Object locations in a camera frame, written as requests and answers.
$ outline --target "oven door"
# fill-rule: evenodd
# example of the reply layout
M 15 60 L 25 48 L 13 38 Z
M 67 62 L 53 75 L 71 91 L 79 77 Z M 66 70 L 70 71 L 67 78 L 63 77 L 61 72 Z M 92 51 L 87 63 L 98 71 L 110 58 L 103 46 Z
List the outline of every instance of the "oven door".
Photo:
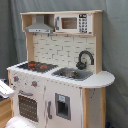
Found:
M 55 27 L 56 32 L 79 33 L 79 15 L 56 14 Z
M 14 88 L 14 116 L 21 116 L 28 119 L 28 121 L 33 123 L 36 128 L 43 127 L 45 110 L 43 93 L 21 86 L 13 87 L 13 89 Z

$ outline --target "oven window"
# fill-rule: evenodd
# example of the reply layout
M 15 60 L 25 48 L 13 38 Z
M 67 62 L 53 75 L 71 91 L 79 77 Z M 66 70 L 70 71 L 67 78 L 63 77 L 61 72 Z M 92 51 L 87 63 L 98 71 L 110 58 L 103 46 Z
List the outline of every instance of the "oven window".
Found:
M 18 95 L 20 115 L 32 121 L 38 122 L 37 102 L 33 99 Z
M 62 29 L 77 29 L 77 18 L 62 18 Z

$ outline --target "toy sink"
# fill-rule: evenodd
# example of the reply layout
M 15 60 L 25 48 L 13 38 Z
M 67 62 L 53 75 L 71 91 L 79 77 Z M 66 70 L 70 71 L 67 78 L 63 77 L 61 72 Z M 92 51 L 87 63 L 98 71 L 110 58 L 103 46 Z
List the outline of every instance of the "toy sink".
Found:
M 83 81 L 93 75 L 92 72 L 90 71 L 83 71 L 79 69 L 73 69 L 73 68 L 61 68 L 55 72 L 52 73 L 52 75 L 56 77 L 62 77 L 62 78 L 67 78 L 67 79 L 72 79 L 72 80 L 77 80 L 77 81 Z

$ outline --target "floor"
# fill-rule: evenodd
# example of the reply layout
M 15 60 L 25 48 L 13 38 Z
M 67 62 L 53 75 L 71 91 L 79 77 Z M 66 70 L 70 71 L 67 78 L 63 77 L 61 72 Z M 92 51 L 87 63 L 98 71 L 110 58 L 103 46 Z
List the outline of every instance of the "floor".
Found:
M 6 123 L 12 117 L 11 100 L 5 99 L 0 102 L 0 128 L 5 128 Z

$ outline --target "oven handle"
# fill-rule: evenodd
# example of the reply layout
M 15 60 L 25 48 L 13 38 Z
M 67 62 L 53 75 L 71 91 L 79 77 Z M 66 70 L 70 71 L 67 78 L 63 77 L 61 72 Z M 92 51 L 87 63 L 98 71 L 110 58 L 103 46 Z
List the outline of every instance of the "oven handle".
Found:
M 26 92 L 24 92 L 22 90 L 20 90 L 19 93 L 21 93 L 22 95 L 25 95 L 25 96 L 33 96 L 32 93 L 26 93 Z
M 59 27 L 57 26 L 57 21 L 59 21 L 59 17 L 56 17 L 56 20 L 55 20 L 55 28 L 56 30 L 59 30 Z
M 51 107 L 51 101 L 48 102 L 47 112 L 48 112 L 48 118 L 52 119 L 52 115 L 50 114 L 50 107 Z

